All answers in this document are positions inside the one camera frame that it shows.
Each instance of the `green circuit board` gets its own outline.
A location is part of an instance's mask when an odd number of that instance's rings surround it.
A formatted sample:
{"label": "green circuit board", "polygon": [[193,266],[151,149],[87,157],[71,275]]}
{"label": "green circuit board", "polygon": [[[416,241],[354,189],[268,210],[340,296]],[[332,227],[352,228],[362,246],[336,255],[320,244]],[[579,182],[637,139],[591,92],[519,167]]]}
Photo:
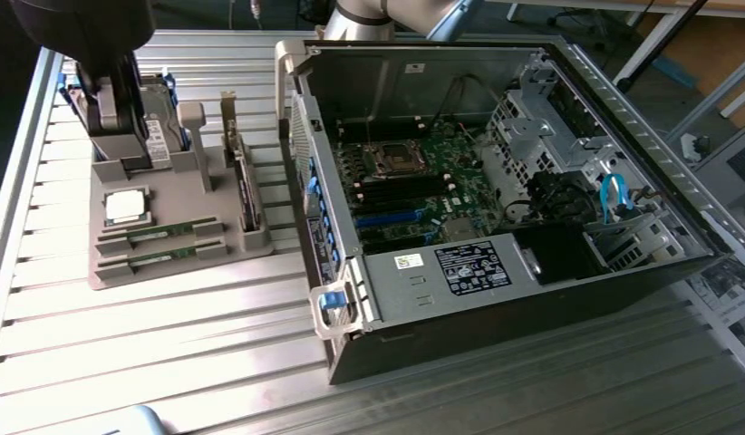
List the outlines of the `green circuit board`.
{"label": "green circuit board", "polygon": [[[379,150],[380,147],[390,146],[395,142],[350,143],[335,149],[340,182],[351,204],[354,219],[358,219],[360,214],[364,217],[368,215],[386,217],[387,213],[396,212],[356,213],[354,208],[359,203],[354,194],[354,183],[360,179],[374,178],[376,171],[402,170],[403,165],[391,164],[388,168],[380,168],[383,165],[379,163],[376,166],[376,161],[370,157],[368,152],[371,148],[378,147]],[[468,238],[468,235],[483,237],[491,234],[503,221],[494,189],[471,149],[471,141],[458,124],[438,120],[423,138],[407,140],[404,144],[412,150],[418,150],[418,154],[414,155],[422,157],[423,165],[414,165],[408,161],[407,167],[412,169],[418,166],[418,170],[410,175],[398,175],[396,179],[407,180],[410,176],[444,177],[444,174],[448,174],[447,180],[440,182],[444,185],[452,184],[454,187],[438,195],[406,201],[411,205],[410,208],[418,212],[416,220],[356,228],[367,253],[456,241],[456,236],[451,236],[451,228],[456,227],[467,230],[462,233],[464,238]],[[402,155],[404,152],[398,150],[396,153]],[[387,203],[383,201],[375,204],[378,205],[386,207]]]}

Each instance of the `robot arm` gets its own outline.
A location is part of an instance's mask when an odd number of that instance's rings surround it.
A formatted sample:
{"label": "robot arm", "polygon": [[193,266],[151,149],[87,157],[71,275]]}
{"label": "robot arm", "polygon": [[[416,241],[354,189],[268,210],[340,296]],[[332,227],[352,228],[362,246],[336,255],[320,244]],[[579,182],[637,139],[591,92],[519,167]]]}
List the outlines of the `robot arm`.
{"label": "robot arm", "polygon": [[77,112],[93,141],[115,139],[129,169],[151,166],[133,50],[155,32],[148,0],[10,0],[29,37],[77,62]]}
{"label": "robot arm", "polygon": [[480,5],[482,0],[338,0],[324,37],[390,40],[396,21],[432,41],[452,41]]}

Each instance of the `gray parts holder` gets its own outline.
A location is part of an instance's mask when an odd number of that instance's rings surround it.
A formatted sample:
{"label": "gray parts holder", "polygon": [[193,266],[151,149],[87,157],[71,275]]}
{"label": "gray parts holder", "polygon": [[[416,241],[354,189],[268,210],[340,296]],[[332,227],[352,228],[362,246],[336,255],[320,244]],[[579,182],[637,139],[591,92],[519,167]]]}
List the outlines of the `gray parts holder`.
{"label": "gray parts holder", "polygon": [[[95,290],[219,266],[273,251],[264,218],[244,231],[236,172],[227,167],[224,147],[203,148],[203,106],[181,102],[181,126],[191,150],[171,152],[171,169],[127,173],[119,161],[93,163],[88,282]],[[105,226],[104,197],[141,190],[145,215],[137,222]],[[263,214],[259,192],[255,207]]]}

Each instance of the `motherboard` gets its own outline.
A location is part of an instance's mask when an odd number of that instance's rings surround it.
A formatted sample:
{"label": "motherboard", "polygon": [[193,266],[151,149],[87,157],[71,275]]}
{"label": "motherboard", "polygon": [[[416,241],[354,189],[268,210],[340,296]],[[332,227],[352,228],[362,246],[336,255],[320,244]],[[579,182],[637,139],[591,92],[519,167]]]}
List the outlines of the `motherboard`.
{"label": "motherboard", "polygon": [[503,221],[463,125],[439,119],[418,139],[334,149],[354,226],[375,254],[487,236]]}

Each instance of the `power supply label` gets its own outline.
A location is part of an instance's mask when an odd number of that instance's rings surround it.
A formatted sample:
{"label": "power supply label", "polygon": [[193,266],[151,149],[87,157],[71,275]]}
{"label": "power supply label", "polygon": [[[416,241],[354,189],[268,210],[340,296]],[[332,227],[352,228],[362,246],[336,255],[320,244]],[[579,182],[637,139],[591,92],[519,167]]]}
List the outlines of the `power supply label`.
{"label": "power supply label", "polygon": [[490,241],[436,249],[434,254],[454,295],[462,296],[512,284]]}

